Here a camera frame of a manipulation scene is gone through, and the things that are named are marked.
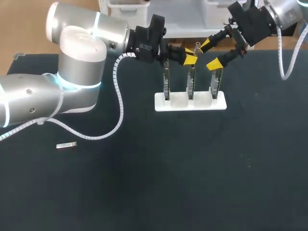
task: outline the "wooden floor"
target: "wooden floor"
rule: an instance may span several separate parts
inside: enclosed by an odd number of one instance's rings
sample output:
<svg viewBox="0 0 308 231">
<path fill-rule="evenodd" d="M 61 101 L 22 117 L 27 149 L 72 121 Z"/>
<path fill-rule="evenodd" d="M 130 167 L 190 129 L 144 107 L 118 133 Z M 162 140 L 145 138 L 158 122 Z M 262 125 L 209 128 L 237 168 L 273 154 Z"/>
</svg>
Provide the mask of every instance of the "wooden floor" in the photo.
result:
<svg viewBox="0 0 308 231">
<path fill-rule="evenodd" d="M 57 0 L 0 0 L 0 76 L 6 74 L 16 53 L 57 53 L 46 39 L 50 5 Z M 99 11 L 98 0 L 61 0 Z"/>
</svg>

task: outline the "small metal object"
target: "small metal object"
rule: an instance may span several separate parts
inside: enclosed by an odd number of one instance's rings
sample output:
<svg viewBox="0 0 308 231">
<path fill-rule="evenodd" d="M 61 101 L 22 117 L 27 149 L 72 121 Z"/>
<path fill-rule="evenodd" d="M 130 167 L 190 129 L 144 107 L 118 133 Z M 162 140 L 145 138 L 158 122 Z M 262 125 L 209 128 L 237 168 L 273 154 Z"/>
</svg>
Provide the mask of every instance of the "small metal object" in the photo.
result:
<svg viewBox="0 0 308 231">
<path fill-rule="evenodd" d="M 212 92 L 212 98 L 214 100 L 217 99 L 218 97 L 218 92 L 220 88 L 220 83 L 221 83 L 221 77 L 222 77 L 222 68 L 217 69 L 213 71 L 212 74 L 212 80 L 211 80 L 211 92 Z"/>
<path fill-rule="evenodd" d="M 196 46 L 194 48 L 193 54 L 198 56 L 199 54 L 201 54 L 201 43 L 200 42 L 196 42 Z"/>
<path fill-rule="evenodd" d="M 170 100 L 169 60 L 164 63 L 164 94 L 165 100 Z"/>
<path fill-rule="evenodd" d="M 115 45 L 114 43 L 110 43 L 110 44 L 109 44 L 109 48 L 112 49 L 112 50 L 114 50 L 114 49 L 116 48 L 116 45 Z"/>
<path fill-rule="evenodd" d="M 17 60 L 19 56 L 25 56 L 24 53 L 17 53 L 13 56 L 14 60 Z"/>
<path fill-rule="evenodd" d="M 196 69 L 195 66 L 192 65 L 189 69 L 187 78 L 187 94 L 189 100 L 193 100 L 195 76 L 196 76 Z"/>
<path fill-rule="evenodd" d="M 77 142 L 70 142 L 70 143 L 61 143 L 57 144 L 57 149 L 64 149 L 64 148 L 74 148 L 77 146 Z"/>
</svg>

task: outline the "screw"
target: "screw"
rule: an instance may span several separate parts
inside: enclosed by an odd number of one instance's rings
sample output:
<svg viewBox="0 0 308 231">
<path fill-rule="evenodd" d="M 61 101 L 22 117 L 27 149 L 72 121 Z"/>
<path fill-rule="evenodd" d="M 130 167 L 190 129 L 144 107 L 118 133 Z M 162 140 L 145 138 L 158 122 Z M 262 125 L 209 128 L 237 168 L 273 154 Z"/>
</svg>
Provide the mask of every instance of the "screw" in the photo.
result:
<svg viewBox="0 0 308 231">
<path fill-rule="evenodd" d="M 116 48 L 116 45 L 115 45 L 114 43 L 110 43 L 110 44 L 109 44 L 109 48 L 112 49 L 112 50 L 114 50 L 114 49 Z"/>
</svg>

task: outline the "cable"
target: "cable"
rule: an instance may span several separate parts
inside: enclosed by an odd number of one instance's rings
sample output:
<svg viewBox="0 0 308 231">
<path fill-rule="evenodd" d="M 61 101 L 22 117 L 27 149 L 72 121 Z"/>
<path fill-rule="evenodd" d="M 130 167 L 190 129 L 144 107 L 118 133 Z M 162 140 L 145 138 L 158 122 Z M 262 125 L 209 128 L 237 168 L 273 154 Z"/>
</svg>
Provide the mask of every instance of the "cable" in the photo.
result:
<svg viewBox="0 0 308 231">
<path fill-rule="evenodd" d="M 131 57 L 131 58 L 136 58 L 136 55 L 134 53 L 124 53 L 122 55 L 120 55 L 120 57 L 118 57 L 118 59 L 116 60 L 115 62 L 115 65 L 114 65 L 114 68 L 113 68 L 113 81 L 114 81 L 114 86 L 115 86 L 115 90 L 116 90 L 116 94 L 118 96 L 118 99 L 119 99 L 119 105 L 120 105 L 120 118 L 119 118 L 119 121 L 117 123 L 117 125 L 115 126 L 115 128 L 113 130 L 111 130 L 110 132 L 108 132 L 107 134 L 105 135 L 102 135 L 102 136 L 97 136 L 97 137 L 91 137 L 91 136 L 86 136 L 86 135 L 83 135 L 75 130 L 73 130 L 72 128 L 70 128 L 68 125 L 62 123 L 61 121 L 57 120 L 57 119 L 54 119 L 54 118 L 50 118 L 48 119 L 47 121 L 48 122 L 52 122 L 52 123 L 55 123 L 61 127 L 63 127 L 64 129 L 66 129 L 67 131 L 71 132 L 72 134 L 82 138 L 82 139 L 85 139 L 85 140 L 91 140 L 91 141 L 97 141 L 97 140 L 102 140 L 102 139 L 105 139 L 111 135 L 113 135 L 118 129 L 119 127 L 121 126 L 122 122 L 123 122 L 123 117 L 124 117 L 124 106 L 123 106 L 123 101 L 122 101 L 122 96 L 121 96 L 121 92 L 120 92 L 120 89 L 119 89 L 119 86 L 118 86 L 118 83 L 117 83 L 117 69 L 118 69 L 118 65 L 119 63 L 124 59 L 124 58 L 127 58 L 127 57 Z M 34 119 L 34 120 L 30 120 L 16 128 L 14 128 L 13 130 L 3 134 L 0 136 L 0 141 L 20 132 L 21 130 L 35 124 L 35 123 L 40 123 L 42 121 L 45 121 L 46 118 L 38 118 L 38 119 Z"/>
<path fill-rule="evenodd" d="M 288 77 L 291 75 L 292 71 L 293 71 L 293 68 L 294 68 L 294 65 L 295 65 L 295 62 L 296 62 L 296 58 L 297 58 L 297 55 L 298 55 L 298 52 L 300 50 L 300 47 L 306 37 L 308 33 L 308 25 L 306 26 L 306 28 L 304 29 L 304 31 L 302 32 L 302 34 L 300 35 L 299 39 L 298 39 L 298 42 L 295 46 L 295 49 L 294 49 L 294 53 L 293 53 L 293 56 L 292 56 L 292 59 L 291 59 L 291 62 L 290 62 L 290 66 L 289 66 L 289 69 L 287 71 L 286 74 L 284 74 L 284 70 L 283 70 L 283 60 L 282 60 L 282 35 L 281 35 L 281 30 L 279 27 L 277 27 L 277 34 L 278 34 L 278 58 L 279 58 L 279 70 L 280 70 L 280 75 L 281 75 L 281 78 L 283 80 L 287 80 Z"/>
</svg>

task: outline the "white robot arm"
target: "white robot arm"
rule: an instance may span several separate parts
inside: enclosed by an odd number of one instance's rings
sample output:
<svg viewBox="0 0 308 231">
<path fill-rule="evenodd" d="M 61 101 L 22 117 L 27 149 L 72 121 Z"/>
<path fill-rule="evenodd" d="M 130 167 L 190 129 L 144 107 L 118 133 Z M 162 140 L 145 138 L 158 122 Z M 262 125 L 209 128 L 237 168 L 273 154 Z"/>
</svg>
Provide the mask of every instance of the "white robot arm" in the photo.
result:
<svg viewBox="0 0 308 231">
<path fill-rule="evenodd" d="M 249 19 L 250 14 L 243 13 L 236 4 L 229 10 L 232 15 L 239 13 L 239 18 L 233 17 L 231 21 L 237 22 L 238 30 L 245 38 L 247 31 L 241 23 L 247 23 L 245 20 Z M 276 27 L 286 29 L 302 19 L 308 20 L 308 0 L 266 0 L 260 11 L 264 15 L 263 22 L 269 22 L 264 24 L 269 32 Z M 149 28 L 138 26 L 136 30 L 131 30 L 124 20 L 66 3 L 54 3 L 48 13 L 46 35 L 50 41 L 60 45 L 58 73 L 0 76 L 0 127 L 41 117 L 46 120 L 57 113 L 80 113 L 94 108 L 107 54 L 120 56 L 130 52 L 138 60 L 148 63 L 154 60 L 162 62 L 168 58 L 179 64 L 194 64 L 196 58 L 186 54 L 184 48 L 162 45 L 166 34 L 164 26 L 165 19 L 154 15 Z M 228 28 L 210 37 L 201 50 L 206 52 L 214 47 L 216 39 L 227 36 Z M 257 43 L 264 38 L 250 42 Z M 224 56 L 225 60 L 217 59 L 218 66 L 225 67 L 236 58 L 242 52 L 241 47 L 239 53 L 235 51 Z M 210 66 L 216 69 L 217 63 Z"/>
</svg>

